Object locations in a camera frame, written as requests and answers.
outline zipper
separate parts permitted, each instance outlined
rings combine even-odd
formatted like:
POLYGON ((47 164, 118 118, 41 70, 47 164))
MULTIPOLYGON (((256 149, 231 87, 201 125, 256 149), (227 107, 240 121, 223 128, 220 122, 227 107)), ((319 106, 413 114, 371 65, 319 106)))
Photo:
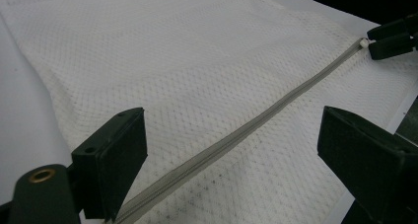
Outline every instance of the zipper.
POLYGON ((314 75, 311 79, 295 88, 273 106, 255 117, 230 135, 226 136, 219 142, 206 148, 190 160, 186 161, 179 167, 170 171, 158 181, 147 187, 137 196, 122 206, 119 215, 113 223, 133 223, 141 218, 152 207, 188 182, 199 172, 216 162, 226 153, 231 151, 250 134, 256 131, 261 125, 272 118, 276 113, 283 110, 287 105, 292 103, 301 94, 309 90, 316 83, 328 76, 333 70, 341 65, 345 60, 353 56, 360 49, 368 46, 368 40, 360 38, 354 42, 339 57, 332 61, 328 66, 314 75))

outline zipper teeth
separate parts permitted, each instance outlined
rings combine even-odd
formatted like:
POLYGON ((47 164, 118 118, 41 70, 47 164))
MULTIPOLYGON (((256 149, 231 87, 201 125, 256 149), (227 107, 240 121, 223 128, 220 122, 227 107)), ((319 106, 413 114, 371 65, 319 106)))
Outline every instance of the zipper teeth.
POLYGON ((147 187, 144 191, 139 193, 122 207, 120 214, 113 223, 133 223, 138 220, 154 205, 174 192, 178 187, 185 184, 200 171, 204 170, 206 167, 232 150, 237 144, 247 138, 276 113, 283 110, 301 94, 329 75, 345 60, 362 49, 362 46, 360 45, 361 40, 362 38, 358 39, 328 66, 314 75, 311 79, 289 92, 265 112, 261 113, 259 116, 252 119, 230 135, 203 150, 147 187))

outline metal grommet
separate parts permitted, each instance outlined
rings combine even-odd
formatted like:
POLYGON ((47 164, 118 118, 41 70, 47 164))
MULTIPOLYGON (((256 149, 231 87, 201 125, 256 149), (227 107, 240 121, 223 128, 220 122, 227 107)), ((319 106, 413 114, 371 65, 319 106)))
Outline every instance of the metal grommet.
POLYGON ((30 183, 42 183, 46 180, 51 179, 53 176, 55 175, 55 170, 54 169, 42 169, 40 171, 37 171, 35 173, 33 173, 30 177, 29 177, 29 182, 30 183))

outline clamp hole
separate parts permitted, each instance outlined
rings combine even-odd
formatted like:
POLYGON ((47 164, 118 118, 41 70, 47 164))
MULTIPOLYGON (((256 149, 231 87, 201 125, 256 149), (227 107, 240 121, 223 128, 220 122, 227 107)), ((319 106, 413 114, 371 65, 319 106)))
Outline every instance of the clamp hole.
POLYGON ((90 148, 86 148, 86 150, 84 150, 86 153, 93 153, 96 151, 96 148, 94 147, 90 147, 90 148))
POLYGON ((29 182, 30 183, 42 183, 44 181, 51 179, 54 175, 55 175, 55 170, 43 169, 43 170, 33 173, 29 177, 29 182))

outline white zipper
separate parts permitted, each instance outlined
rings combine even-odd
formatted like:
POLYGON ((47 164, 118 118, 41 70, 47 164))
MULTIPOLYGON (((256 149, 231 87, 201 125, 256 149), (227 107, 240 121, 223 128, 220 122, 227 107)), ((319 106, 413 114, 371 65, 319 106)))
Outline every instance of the white zipper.
POLYGON ((231 151, 235 146, 257 130, 266 121, 272 118, 276 113, 283 110, 287 105, 292 103, 301 94, 309 90, 316 83, 328 76, 333 70, 341 65, 345 60, 350 58, 360 49, 368 46, 368 40, 360 38, 354 42, 339 57, 332 61, 328 66, 314 75, 311 79, 292 90, 281 100, 271 106, 268 110, 261 113, 230 135, 226 136, 219 142, 211 145, 196 156, 192 157, 181 166, 175 168, 171 172, 164 175, 155 183, 147 187, 137 196, 122 206, 116 220, 113 223, 133 223, 141 218, 152 207, 188 182, 199 172, 216 162, 219 158, 231 151))

